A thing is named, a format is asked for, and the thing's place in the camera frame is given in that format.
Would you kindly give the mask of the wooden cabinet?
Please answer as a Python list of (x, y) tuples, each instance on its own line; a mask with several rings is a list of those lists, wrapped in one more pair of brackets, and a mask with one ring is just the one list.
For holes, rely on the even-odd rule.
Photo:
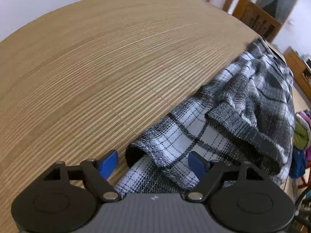
[(285, 53), (285, 60), (294, 74), (295, 82), (310, 100), (310, 66), (291, 47)]

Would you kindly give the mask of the colourful clothes pile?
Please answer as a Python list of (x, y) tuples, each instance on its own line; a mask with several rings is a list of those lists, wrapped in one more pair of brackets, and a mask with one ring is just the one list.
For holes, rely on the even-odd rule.
[(296, 180), (305, 174), (310, 152), (310, 110), (295, 113), (293, 156), (289, 176)]

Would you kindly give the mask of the black white plaid shirt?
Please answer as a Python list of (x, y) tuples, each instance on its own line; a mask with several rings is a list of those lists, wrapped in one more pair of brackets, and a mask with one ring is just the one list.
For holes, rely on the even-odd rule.
[(198, 183), (188, 155), (238, 166), (251, 162), (277, 185), (289, 174), (294, 133), (293, 74), (262, 39), (143, 131), (126, 151), (128, 193), (185, 194)]

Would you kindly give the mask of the wooden shelf unit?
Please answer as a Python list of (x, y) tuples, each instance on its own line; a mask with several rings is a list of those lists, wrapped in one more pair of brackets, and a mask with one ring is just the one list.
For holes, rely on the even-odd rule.
[(270, 43), (283, 25), (252, 1), (246, 3), (240, 21)]

